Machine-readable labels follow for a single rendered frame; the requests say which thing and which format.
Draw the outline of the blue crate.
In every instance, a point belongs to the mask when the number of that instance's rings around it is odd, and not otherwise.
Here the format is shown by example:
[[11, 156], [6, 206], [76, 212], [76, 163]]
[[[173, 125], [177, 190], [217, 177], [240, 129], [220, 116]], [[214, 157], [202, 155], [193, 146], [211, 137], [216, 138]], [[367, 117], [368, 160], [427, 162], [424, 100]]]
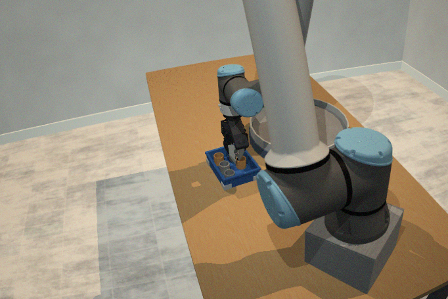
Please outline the blue crate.
[[[219, 171], [219, 166], [216, 166], [213, 156], [215, 153], [221, 152], [224, 155], [224, 160], [228, 161], [230, 164], [230, 169], [235, 171], [235, 175], [225, 178], [224, 175]], [[246, 168], [239, 170], [236, 168], [236, 164], [229, 160], [229, 155], [225, 150], [225, 147], [219, 147], [217, 149], [209, 150], [205, 152], [207, 158], [206, 162], [208, 166], [213, 170], [214, 174], [218, 178], [219, 182], [224, 191], [232, 189], [238, 185], [242, 185], [251, 181], [256, 180], [257, 173], [261, 170], [257, 162], [252, 158], [247, 150], [244, 151], [243, 156], [246, 157]]]

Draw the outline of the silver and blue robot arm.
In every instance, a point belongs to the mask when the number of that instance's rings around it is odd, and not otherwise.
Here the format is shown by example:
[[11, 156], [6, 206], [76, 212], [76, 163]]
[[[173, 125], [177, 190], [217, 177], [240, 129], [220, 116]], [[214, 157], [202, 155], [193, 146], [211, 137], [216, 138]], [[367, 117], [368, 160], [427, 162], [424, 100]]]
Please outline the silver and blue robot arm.
[[241, 65], [221, 66], [218, 106], [226, 116], [247, 118], [265, 109], [271, 150], [256, 180], [278, 227], [325, 216], [334, 238], [367, 244], [390, 222], [393, 148], [365, 127], [340, 131], [332, 149], [319, 140], [305, 52], [313, 1], [242, 0], [259, 79], [248, 81]]

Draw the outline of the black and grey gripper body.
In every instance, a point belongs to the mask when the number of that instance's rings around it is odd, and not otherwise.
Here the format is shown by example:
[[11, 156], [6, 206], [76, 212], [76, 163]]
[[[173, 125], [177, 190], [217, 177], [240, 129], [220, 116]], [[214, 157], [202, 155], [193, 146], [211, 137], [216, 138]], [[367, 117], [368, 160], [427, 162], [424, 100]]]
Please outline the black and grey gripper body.
[[[230, 129], [229, 129], [229, 125], [228, 125], [228, 123], [227, 123], [227, 120], [228, 120], [228, 119], [230, 119], [230, 120], [235, 120], [235, 119], [241, 118], [242, 116], [240, 116], [240, 115], [239, 115], [239, 116], [226, 116], [226, 115], [224, 115], [224, 114], [223, 114], [223, 116], [224, 116], [226, 119], [221, 121], [221, 132], [222, 132], [224, 138], [225, 138], [225, 137], [227, 138], [227, 142], [233, 144], [234, 142], [233, 142], [233, 138], [232, 138], [232, 135], [231, 135], [231, 132], [230, 132]], [[228, 119], [227, 119], [227, 118], [228, 118]], [[225, 121], [226, 121], [226, 122], [225, 122]]]

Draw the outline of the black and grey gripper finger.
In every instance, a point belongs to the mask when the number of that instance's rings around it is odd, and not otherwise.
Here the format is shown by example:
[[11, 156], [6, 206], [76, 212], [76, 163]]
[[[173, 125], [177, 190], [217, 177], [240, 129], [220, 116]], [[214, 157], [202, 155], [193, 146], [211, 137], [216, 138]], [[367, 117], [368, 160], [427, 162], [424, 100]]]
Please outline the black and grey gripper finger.
[[223, 141], [223, 146], [225, 147], [225, 150], [231, 157], [232, 161], [236, 164], [236, 158], [235, 158], [235, 153], [234, 153], [234, 150], [235, 150], [234, 144], [228, 143], [227, 138], [225, 137], [224, 141]]
[[238, 150], [238, 156], [237, 156], [237, 160], [238, 161], [240, 161], [240, 159], [242, 158], [242, 155], [244, 154], [244, 151], [246, 150], [246, 148], [245, 149], [240, 149], [240, 150]]

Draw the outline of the bronze bushing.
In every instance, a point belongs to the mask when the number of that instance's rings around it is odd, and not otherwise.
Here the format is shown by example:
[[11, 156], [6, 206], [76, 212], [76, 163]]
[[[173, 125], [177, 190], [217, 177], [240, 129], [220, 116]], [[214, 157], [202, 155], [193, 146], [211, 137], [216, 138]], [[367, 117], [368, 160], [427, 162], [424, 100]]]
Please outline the bronze bushing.
[[214, 158], [214, 162], [215, 162], [216, 166], [219, 166], [219, 163], [221, 161], [224, 161], [224, 155], [221, 152], [215, 153], [213, 158]]
[[246, 157], [242, 156], [240, 161], [236, 160], [236, 168], [239, 170], [243, 170], [246, 168]]

